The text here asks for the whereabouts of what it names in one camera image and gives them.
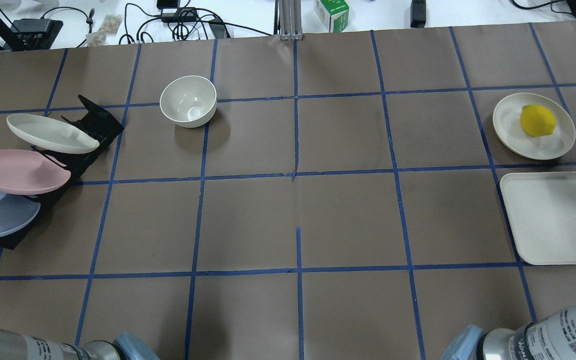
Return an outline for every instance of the lemon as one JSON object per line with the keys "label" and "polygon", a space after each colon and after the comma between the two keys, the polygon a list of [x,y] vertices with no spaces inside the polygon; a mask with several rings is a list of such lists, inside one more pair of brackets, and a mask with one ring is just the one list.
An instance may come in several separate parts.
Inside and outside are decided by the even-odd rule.
{"label": "lemon", "polygon": [[551,135],[557,126],[555,115],[542,105],[526,105],[521,108],[521,127],[531,137]]}

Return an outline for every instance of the table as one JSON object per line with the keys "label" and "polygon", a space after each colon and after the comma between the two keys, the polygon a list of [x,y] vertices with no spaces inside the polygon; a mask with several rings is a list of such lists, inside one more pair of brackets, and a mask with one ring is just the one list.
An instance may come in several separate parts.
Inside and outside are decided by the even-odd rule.
{"label": "table", "polygon": [[[191,74],[219,104],[185,129],[158,99]],[[125,125],[0,249],[0,328],[130,331],[162,360],[430,360],[468,324],[542,319],[576,303],[576,266],[521,261],[499,180],[576,171],[576,144],[505,148],[492,111],[516,92],[576,124],[576,22],[0,53],[0,149],[28,148],[7,114],[74,120],[77,94]]]}
{"label": "table", "polygon": [[[4,11],[10,19],[31,18],[38,19],[46,10],[54,5],[52,0],[42,0],[45,5],[38,4],[33,0],[23,0],[21,6],[16,9]],[[143,7],[149,14],[157,14],[155,0],[59,0],[59,5],[76,7],[86,13],[94,8],[93,31],[99,29],[107,14],[124,14],[126,3],[135,3]],[[410,0],[347,0],[350,6],[350,21],[346,32],[358,32],[366,30],[406,29],[410,27]],[[519,4],[526,6],[542,3],[541,0],[518,0]],[[219,14],[224,21],[244,25],[263,32],[273,32],[274,0],[192,0],[190,6],[204,8]],[[570,11],[565,2],[553,5],[554,10]],[[314,12],[313,0],[302,0],[301,6],[302,27],[305,33],[323,33],[326,28]],[[74,48],[82,40],[89,30],[83,14],[72,11],[53,11],[49,18],[64,22],[64,27],[53,43],[53,49]],[[148,16],[134,6],[128,7],[126,25],[128,32],[134,37],[139,25],[148,20]],[[455,27],[466,25],[493,25],[514,23],[541,23],[553,21],[574,20],[569,14],[554,13],[549,7],[535,10],[522,10],[514,7],[509,0],[499,1],[471,1],[471,0],[427,0],[426,27]],[[117,36],[108,36],[107,44],[117,44],[119,37],[124,33],[123,24]],[[172,34],[165,23],[155,21],[147,25],[147,31],[153,36],[156,43],[172,41]],[[228,27],[228,31],[234,37],[257,37],[260,34],[235,27]],[[210,29],[207,31],[210,38],[213,35]],[[197,34],[194,32],[190,39],[201,36],[204,39],[203,30]]]}

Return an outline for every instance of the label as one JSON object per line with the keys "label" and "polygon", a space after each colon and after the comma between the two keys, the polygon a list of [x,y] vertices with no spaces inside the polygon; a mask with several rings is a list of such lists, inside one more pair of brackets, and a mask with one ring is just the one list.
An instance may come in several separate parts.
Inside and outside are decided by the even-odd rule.
{"label": "label", "polygon": [[64,360],[61,344],[28,335],[22,337],[28,351],[27,360]]}
{"label": "label", "polygon": [[534,360],[576,359],[576,305],[530,326],[526,343]]}

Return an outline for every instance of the black charger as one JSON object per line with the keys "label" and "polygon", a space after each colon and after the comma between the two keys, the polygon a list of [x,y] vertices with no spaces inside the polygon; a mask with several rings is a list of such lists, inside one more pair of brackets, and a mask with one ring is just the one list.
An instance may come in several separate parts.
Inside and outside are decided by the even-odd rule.
{"label": "black charger", "polygon": [[426,0],[412,0],[410,4],[410,27],[423,28],[426,25]]}

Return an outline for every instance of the bowl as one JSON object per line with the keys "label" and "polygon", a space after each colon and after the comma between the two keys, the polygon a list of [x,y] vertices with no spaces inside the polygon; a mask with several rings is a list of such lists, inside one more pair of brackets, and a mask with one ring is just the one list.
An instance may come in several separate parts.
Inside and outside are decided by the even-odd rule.
{"label": "bowl", "polygon": [[[522,108],[537,104],[550,110],[557,119],[551,135],[533,137],[521,125]],[[492,114],[494,132],[508,149],[522,157],[552,160],[562,157],[575,144],[576,130],[570,115],[550,98],[535,93],[514,93],[502,98]]]}
{"label": "bowl", "polygon": [[197,128],[214,116],[217,90],[203,76],[188,75],[170,82],[159,98],[161,112],[175,125]]}

